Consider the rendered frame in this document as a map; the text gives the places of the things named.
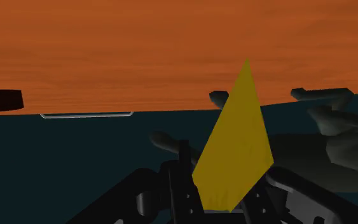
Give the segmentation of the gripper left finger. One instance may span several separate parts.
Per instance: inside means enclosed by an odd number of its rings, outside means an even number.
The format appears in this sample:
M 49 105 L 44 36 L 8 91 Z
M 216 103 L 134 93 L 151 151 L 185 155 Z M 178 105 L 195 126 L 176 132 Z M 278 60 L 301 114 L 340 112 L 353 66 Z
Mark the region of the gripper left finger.
M 140 168 L 124 178 L 66 224 L 151 224 L 168 209 L 167 224 L 197 224 L 204 217 L 192 178 L 190 147 L 179 141 L 179 156 L 161 164 L 160 171 Z

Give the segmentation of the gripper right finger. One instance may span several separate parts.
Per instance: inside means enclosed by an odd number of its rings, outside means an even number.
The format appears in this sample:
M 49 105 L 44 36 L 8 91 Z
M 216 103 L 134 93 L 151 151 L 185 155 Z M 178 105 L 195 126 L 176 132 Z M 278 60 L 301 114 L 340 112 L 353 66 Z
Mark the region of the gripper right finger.
M 272 167 L 240 202 L 248 224 L 358 224 L 358 206 Z

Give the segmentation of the yellow pointed object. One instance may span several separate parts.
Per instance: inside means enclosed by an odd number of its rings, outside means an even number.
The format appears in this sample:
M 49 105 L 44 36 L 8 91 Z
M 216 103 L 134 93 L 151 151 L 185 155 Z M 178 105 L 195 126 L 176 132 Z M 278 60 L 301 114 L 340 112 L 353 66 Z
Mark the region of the yellow pointed object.
M 193 171 L 203 208 L 234 210 L 272 164 L 251 67 L 244 62 Z

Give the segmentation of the flat silver-rimmed tablet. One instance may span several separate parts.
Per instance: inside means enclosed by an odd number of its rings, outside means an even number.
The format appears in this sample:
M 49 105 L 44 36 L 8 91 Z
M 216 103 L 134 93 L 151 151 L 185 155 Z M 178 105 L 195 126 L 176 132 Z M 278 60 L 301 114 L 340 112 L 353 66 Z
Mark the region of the flat silver-rimmed tablet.
M 128 117 L 134 114 L 131 112 L 108 112 L 108 113 L 64 113 L 64 114 L 40 114 L 43 119 L 72 119 L 72 118 L 111 118 Z

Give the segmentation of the black and white cylinder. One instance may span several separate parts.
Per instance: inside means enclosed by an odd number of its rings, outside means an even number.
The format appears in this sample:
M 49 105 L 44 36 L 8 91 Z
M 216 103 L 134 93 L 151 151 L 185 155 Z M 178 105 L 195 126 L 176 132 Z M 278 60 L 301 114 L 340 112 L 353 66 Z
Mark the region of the black and white cylinder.
M 0 112 L 24 108 L 21 90 L 0 89 Z

